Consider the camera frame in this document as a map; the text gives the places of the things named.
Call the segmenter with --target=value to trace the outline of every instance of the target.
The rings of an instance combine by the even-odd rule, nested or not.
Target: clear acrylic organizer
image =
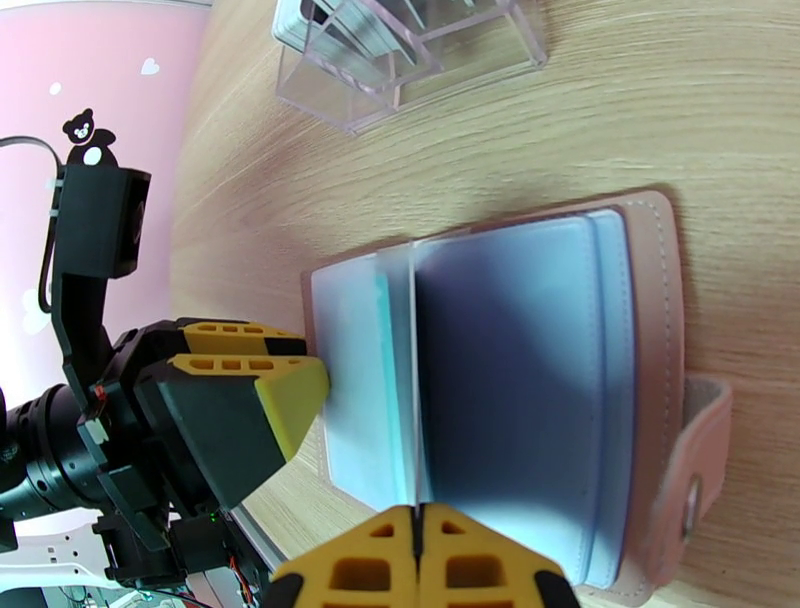
[[[536,0],[316,0],[277,94],[351,134],[401,110],[541,68]]]

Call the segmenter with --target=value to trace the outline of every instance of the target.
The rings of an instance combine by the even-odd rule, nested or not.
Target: wood grain surface
[[[679,217],[688,366],[727,375],[736,405],[724,494],[650,605],[800,604],[800,3],[546,0],[544,71],[358,139],[276,99],[273,11],[212,11],[175,314],[302,331],[299,275],[326,256],[655,186]],[[366,516],[319,482],[317,440],[247,503],[292,555]]]

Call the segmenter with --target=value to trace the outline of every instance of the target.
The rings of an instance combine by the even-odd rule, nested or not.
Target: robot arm
[[[9,142],[35,140],[0,147]],[[294,456],[327,395],[323,364],[300,336],[241,321],[161,321],[112,345],[106,286],[136,269],[150,176],[57,168],[40,306],[52,315],[66,384],[9,413],[0,391],[2,561],[44,575],[37,584],[104,577],[100,586],[162,589],[233,563],[266,584],[268,568],[230,510]],[[19,544],[15,521],[78,507],[103,514],[92,537],[76,532],[88,561],[70,555],[72,536]]]

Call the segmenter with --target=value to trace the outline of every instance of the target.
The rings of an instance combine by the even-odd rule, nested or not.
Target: red wire
[[[234,575],[236,575],[236,579],[239,581],[239,585],[242,587],[242,593],[244,594],[244,599],[247,601],[248,604],[253,604],[253,593],[250,591],[250,585],[247,584],[247,579],[242,574],[242,571],[239,570],[239,564],[236,563],[236,557],[231,555],[231,562],[230,562],[231,570],[233,570]]]

